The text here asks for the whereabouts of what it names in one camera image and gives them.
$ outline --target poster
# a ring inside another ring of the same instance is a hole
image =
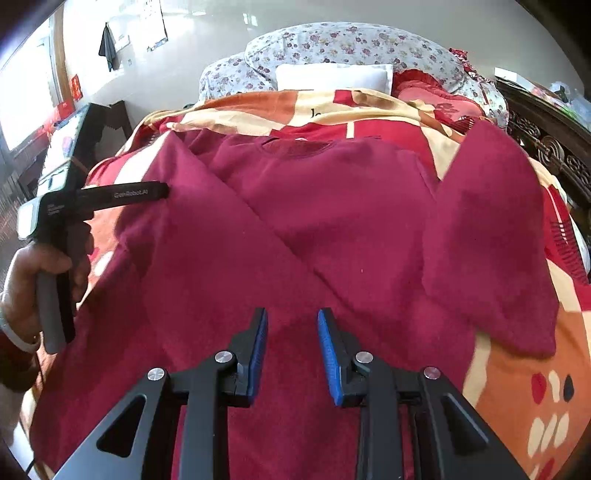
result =
[[[168,41],[160,0],[138,0],[140,4],[139,27],[144,46],[148,51],[158,48]]]

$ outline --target window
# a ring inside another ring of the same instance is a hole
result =
[[[48,19],[0,72],[0,126],[10,150],[38,130],[58,103],[50,34]]]

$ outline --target human hand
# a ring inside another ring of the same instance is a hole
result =
[[[93,249],[94,239],[89,234],[85,245],[87,255],[90,255]],[[34,338],[41,331],[35,295],[37,273],[43,270],[57,275],[71,267],[70,257],[47,244],[33,242],[21,248],[12,257],[0,305],[11,329],[23,341],[34,343]],[[74,301],[82,300],[88,287],[89,274],[90,260],[84,255],[72,272]]]

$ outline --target white pillow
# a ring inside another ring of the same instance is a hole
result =
[[[284,63],[275,71],[278,90],[336,90],[369,88],[390,95],[392,64],[345,65],[342,63]]]

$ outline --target white wall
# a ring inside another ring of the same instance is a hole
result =
[[[169,42],[146,52],[135,0],[67,0],[64,46],[69,76],[78,74],[84,101],[125,100],[133,124],[156,109],[176,109],[199,97],[205,66],[244,50],[258,35],[313,21],[386,24],[444,47],[469,51],[472,64],[492,77],[503,67],[549,86],[582,82],[550,34],[515,0],[161,0]],[[245,25],[243,14],[256,16]],[[98,56],[105,22],[131,45],[121,67],[108,72]]]

